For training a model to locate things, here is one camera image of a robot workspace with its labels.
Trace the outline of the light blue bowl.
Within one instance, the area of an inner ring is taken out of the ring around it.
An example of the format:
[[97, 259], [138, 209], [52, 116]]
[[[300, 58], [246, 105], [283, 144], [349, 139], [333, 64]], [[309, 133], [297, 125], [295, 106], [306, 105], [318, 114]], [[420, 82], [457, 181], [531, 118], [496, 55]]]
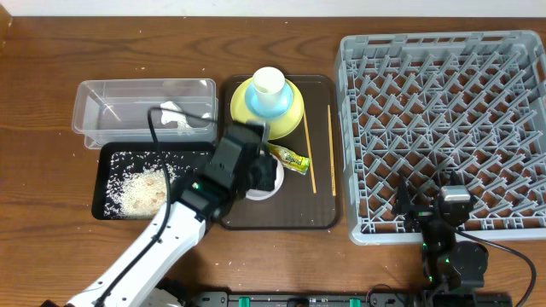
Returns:
[[284, 115], [293, 104], [293, 91], [285, 83], [280, 91], [265, 94], [257, 90], [251, 82], [245, 92], [245, 103], [248, 110], [264, 119], [276, 119]]

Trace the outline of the white tissue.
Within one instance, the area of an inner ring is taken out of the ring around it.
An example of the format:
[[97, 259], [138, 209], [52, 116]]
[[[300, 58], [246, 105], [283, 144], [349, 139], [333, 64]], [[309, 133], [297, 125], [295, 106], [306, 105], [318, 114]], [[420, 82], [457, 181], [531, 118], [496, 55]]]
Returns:
[[175, 130], [178, 135], [189, 134], [193, 131], [193, 127], [189, 124], [187, 116], [173, 101], [161, 103], [160, 108], [160, 122], [164, 128]]

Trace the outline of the rice pile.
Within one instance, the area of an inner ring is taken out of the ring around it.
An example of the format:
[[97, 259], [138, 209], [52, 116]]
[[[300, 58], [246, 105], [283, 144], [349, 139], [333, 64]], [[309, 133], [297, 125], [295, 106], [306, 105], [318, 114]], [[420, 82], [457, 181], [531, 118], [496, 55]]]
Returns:
[[166, 179], [156, 152], [119, 151], [109, 160], [104, 183], [107, 219], [150, 219], [166, 201]]

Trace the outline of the green orange snack wrapper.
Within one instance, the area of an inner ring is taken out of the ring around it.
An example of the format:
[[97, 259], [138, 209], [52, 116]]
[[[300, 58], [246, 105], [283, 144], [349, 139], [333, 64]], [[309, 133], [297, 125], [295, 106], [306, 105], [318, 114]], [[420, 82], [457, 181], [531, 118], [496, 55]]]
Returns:
[[309, 158], [298, 155], [288, 148], [272, 143], [268, 143], [267, 147], [270, 153], [276, 156], [285, 168], [296, 171], [301, 175], [305, 175], [309, 170], [311, 163]]

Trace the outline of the yellow plate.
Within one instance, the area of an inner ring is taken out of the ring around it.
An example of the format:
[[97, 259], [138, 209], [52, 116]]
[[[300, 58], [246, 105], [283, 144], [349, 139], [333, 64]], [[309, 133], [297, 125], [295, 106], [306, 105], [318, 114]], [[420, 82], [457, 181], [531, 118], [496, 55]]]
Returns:
[[284, 90], [290, 88], [293, 93], [291, 107], [281, 117], [276, 119], [263, 119], [253, 114], [247, 107], [245, 101], [246, 92], [251, 88], [252, 80], [253, 78], [248, 78], [236, 88], [229, 107], [231, 118], [243, 123], [246, 123], [247, 121], [267, 123], [270, 127], [270, 140], [283, 138], [284, 136], [289, 135], [298, 127], [305, 112], [304, 99], [297, 86], [293, 82], [286, 80]]

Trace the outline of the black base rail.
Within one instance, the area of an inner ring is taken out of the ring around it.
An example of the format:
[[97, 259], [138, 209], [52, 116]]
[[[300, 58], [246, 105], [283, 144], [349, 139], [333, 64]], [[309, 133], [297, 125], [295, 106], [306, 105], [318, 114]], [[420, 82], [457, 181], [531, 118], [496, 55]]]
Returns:
[[193, 298], [160, 298], [156, 306], [182, 307], [510, 307], [512, 299], [502, 294], [436, 294], [431, 298], [402, 293], [364, 295], [228, 294], [205, 292]]

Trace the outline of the wooden chopstick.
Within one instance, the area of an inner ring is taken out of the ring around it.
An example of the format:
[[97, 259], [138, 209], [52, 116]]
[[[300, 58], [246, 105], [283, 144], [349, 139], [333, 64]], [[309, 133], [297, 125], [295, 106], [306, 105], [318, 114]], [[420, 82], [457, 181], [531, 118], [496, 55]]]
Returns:
[[332, 195], [333, 197], [335, 197], [337, 193], [336, 193], [335, 160], [334, 160], [334, 133], [333, 133], [331, 106], [329, 104], [327, 105], [327, 115], [328, 115], [328, 145], [329, 145], [331, 189], [332, 189]]
[[311, 186], [312, 186], [313, 194], [316, 194], [317, 193], [317, 185], [316, 185], [316, 178], [315, 178], [314, 165], [313, 165], [313, 159], [312, 159], [311, 138], [310, 138], [309, 126], [308, 126], [308, 121], [307, 121], [305, 109], [304, 109], [304, 112], [303, 112], [303, 122], [304, 122], [304, 129], [305, 129], [306, 147], [307, 147], [307, 152], [308, 152], [308, 158], [309, 158], [309, 161], [310, 161], [310, 163], [309, 163], [310, 164], [309, 172], [311, 174]]

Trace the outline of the grey plastic dishwasher rack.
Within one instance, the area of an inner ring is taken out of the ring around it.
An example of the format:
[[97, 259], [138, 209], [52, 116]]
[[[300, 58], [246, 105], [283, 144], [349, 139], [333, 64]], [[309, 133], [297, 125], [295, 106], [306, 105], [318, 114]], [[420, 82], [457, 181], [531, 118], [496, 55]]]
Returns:
[[545, 48], [536, 32], [351, 35], [335, 58], [348, 233], [421, 236], [392, 212], [405, 181], [429, 204], [456, 174], [476, 203], [463, 230], [545, 236]]

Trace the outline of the right wooden chopstick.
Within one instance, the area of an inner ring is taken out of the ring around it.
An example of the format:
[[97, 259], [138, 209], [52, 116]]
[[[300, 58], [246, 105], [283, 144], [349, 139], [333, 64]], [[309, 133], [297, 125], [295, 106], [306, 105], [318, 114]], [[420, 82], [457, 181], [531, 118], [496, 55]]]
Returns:
[[328, 115], [328, 145], [329, 145], [331, 189], [332, 189], [332, 195], [333, 197], [335, 197], [337, 193], [336, 193], [335, 160], [334, 160], [334, 133], [333, 133], [331, 106], [329, 104], [327, 105], [327, 115]]

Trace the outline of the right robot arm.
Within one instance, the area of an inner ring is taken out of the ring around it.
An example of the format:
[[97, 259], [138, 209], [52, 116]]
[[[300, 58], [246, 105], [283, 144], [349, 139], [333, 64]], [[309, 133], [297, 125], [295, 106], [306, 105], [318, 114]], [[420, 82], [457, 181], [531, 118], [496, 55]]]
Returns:
[[473, 292], [485, 284], [489, 253], [473, 241], [459, 241], [457, 228], [470, 218], [476, 199], [454, 173], [429, 204], [410, 198], [407, 181], [398, 185], [392, 212], [404, 217], [404, 228], [421, 233], [423, 274], [430, 287], [419, 306], [476, 306]]

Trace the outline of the black plastic tray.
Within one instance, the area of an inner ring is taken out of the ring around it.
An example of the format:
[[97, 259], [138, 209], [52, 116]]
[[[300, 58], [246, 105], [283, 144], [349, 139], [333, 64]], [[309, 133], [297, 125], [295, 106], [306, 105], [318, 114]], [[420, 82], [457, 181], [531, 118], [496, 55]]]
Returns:
[[201, 169], [214, 152], [214, 146], [209, 142], [164, 142], [160, 147], [162, 153], [156, 152], [156, 146], [152, 142], [110, 142], [102, 147], [91, 205], [94, 218], [99, 220], [149, 220], [107, 219], [104, 217], [104, 183], [112, 154], [119, 151], [156, 152], [162, 161], [163, 170], [167, 169], [169, 173], [170, 187], [174, 188], [187, 175], [192, 175]]

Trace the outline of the dark brown serving tray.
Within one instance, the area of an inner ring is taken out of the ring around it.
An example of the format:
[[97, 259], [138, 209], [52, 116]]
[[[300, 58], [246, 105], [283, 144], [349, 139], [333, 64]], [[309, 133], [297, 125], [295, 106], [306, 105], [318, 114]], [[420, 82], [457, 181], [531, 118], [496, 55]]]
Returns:
[[[340, 125], [334, 82], [324, 75], [289, 75], [301, 92], [311, 138], [312, 159], [317, 185], [313, 194], [311, 174], [286, 169], [280, 189], [269, 199], [237, 201], [220, 222], [228, 230], [314, 230], [330, 229], [343, 213]], [[334, 133], [336, 193], [330, 178], [327, 105], [331, 106]], [[308, 158], [303, 119], [289, 135], [273, 140]]]

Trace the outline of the clear plastic bin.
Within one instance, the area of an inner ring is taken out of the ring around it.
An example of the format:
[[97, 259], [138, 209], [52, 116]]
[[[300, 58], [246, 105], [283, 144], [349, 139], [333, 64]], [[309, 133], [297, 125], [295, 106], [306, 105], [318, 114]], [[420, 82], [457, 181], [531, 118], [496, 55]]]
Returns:
[[72, 128], [85, 136], [89, 149], [110, 142], [150, 142], [148, 110], [173, 101], [187, 116], [193, 131], [178, 135], [152, 113], [161, 142], [214, 142], [218, 135], [216, 84], [209, 78], [140, 78], [87, 80], [77, 90]]

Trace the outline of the white bowl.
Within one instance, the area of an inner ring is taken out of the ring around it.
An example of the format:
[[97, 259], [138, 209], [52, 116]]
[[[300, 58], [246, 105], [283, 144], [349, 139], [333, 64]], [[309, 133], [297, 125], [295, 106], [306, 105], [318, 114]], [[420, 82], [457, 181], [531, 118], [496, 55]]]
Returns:
[[277, 157], [272, 156], [272, 158], [274, 158], [276, 161], [276, 180], [274, 182], [274, 189], [271, 191], [250, 189], [246, 193], [247, 199], [254, 200], [254, 201], [266, 200], [272, 197], [280, 189], [284, 180], [283, 166]]

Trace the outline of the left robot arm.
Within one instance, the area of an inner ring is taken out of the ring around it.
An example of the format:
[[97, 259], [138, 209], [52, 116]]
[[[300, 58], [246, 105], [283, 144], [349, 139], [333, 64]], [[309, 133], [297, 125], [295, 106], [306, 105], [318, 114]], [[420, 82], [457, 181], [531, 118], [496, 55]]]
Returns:
[[269, 126], [233, 122], [202, 171], [167, 189], [167, 201], [142, 234], [95, 282], [67, 301], [76, 307], [139, 306], [172, 265], [196, 246], [250, 189], [272, 190], [276, 160]]

